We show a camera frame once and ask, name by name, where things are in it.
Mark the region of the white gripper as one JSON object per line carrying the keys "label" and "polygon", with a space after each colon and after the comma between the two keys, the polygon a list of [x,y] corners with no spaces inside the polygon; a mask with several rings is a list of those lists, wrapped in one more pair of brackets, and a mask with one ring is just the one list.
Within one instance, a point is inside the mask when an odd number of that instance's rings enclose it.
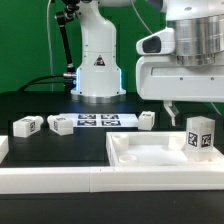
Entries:
{"label": "white gripper", "polygon": [[144,100],[162,100],[177,125],[173,101],[224,102],[224,55],[203,66],[180,66],[171,55],[142,56],[136,64],[137,93]]}

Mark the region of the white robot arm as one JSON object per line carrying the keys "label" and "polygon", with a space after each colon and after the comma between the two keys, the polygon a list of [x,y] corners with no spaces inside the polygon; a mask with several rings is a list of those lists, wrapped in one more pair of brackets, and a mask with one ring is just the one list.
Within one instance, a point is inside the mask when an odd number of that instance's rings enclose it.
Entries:
{"label": "white robot arm", "polygon": [[[125,95],[116,64],[116,28],[98,8],[136,0],[63,0],[65,19],[78,18],[82,63],[74,98],[107,103]],[[161,100],[172,116],[175,101],[224,102],[224,0],[146,0],[166,14],[166,27],[136,43],[136,88],[144,100]]]}

